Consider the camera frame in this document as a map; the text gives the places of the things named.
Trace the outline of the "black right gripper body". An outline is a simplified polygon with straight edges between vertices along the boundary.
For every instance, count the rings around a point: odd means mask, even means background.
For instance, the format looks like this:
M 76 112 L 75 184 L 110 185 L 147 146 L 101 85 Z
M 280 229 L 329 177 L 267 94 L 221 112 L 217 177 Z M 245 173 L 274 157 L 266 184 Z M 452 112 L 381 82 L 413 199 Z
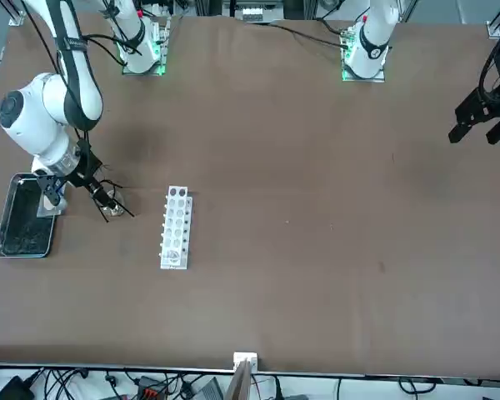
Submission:
M 103 163 L 94 155 L 85 139 L 77 141 L 74 155 L 77 156 L 78 163 L 71 172 L 71 184 L 75 188 L 100 187 L 101 183 L 96 178 L 96 173 Z

